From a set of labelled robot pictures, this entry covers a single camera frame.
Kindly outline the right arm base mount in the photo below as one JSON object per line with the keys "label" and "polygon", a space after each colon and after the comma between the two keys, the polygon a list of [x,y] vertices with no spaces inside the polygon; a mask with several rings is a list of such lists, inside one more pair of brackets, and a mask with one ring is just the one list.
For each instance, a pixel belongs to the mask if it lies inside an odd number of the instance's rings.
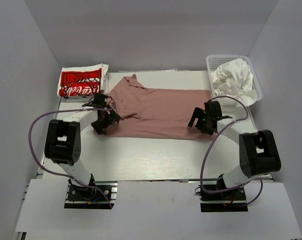
{"label": "right arm base mount", "polygon": [[200,198],[202,213],[247,212],[247,198],[243,187],[222,193],[206,193],[200,185],[194,190]]}

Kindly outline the pink printed t shirt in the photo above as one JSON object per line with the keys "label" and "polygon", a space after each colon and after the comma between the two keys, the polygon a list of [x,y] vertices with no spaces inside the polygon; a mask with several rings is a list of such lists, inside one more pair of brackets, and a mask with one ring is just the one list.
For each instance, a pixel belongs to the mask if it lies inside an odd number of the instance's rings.
{"label": "pink printed t shirt", "polygon": [[210,141],[213,137],[188,127],[196,107],[203,109],[211,94],[204,89],[147,88],[137,76],[125,76],[110,91],[119,123],[108,137]]}

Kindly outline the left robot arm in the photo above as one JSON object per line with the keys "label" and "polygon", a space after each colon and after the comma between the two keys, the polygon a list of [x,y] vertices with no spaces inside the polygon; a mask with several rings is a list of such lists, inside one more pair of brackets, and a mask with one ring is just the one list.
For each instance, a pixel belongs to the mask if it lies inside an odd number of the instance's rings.
{"label": "left robot arm", "polygon": [[62,168],[74,185],[80,186],[79,193],[87,200],[96,196],[97,187],[81,161],[81,132],[91,126],[95,133],[105,135],[108,127],[120,122],[115,106],[111,96],[97,93],[81,109],[68,110],[72,115],[53,119],[48,125],[45,157]]}

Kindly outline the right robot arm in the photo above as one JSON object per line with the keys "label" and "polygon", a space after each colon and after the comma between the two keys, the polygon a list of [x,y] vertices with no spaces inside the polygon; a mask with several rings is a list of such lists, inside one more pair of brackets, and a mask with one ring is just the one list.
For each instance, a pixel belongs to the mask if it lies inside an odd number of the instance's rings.
{"label": "right robot arm", "polygon": [[[204,108],[194,108],[188,123],[188,127],[195,127],[201,133],[213,136],[201,164],[199,187],[204,193],[217,194],[224,200],[233,196],[235,189],[244,187],[260,176],[278,172],[282,167],[273,133],[243,124],[249,118],[249,111],[240,100],[237,103],[245,112],[241,118],[224,115],[217,98],[213,97],[204,103]],[[220,175],[216,189],[209,190],[204,185],[205,164],[220,136],[225,136],[238,145],[239,164]]]}

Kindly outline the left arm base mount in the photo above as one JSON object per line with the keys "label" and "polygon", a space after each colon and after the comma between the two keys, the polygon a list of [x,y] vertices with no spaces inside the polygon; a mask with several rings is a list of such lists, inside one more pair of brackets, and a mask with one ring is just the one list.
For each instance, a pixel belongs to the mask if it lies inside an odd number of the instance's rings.
{"label": "left arm base mount", "polygon": [[[114,206],[117,197],[118,182],[95,181],[93,183],[102,190],[110,204]],[[64,208],[110,210],[111,207],[103,194],[96,189],[85,188],[68,180]]]}

